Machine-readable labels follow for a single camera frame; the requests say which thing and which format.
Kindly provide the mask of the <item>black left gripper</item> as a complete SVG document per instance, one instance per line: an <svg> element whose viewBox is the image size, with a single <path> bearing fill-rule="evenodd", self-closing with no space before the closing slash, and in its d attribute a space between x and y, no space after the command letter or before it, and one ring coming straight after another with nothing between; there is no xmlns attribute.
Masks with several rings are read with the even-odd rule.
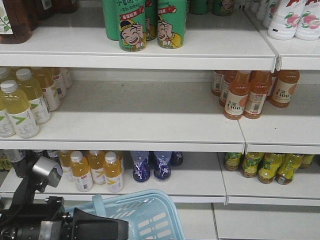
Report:
<svg viewBox="0 0 320 240"><path fill-rule="evenodd" d="M129 222L93 215L79 208L65 213L61 197L27 205L15 219L16 240L128 240Z"/></svg>

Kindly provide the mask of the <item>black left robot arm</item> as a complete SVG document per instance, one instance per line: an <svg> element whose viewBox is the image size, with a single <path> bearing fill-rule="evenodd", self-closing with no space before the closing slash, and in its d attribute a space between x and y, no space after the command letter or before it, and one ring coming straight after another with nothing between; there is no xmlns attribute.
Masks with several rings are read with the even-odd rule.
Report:
<svg viewBox="0 0 320 240"><path fill-rule="evenodd" d="M61 197L46 203L12 204L0 217L2 240L128 240L129 222L97 216L74 207L65 211Z"/></svg>

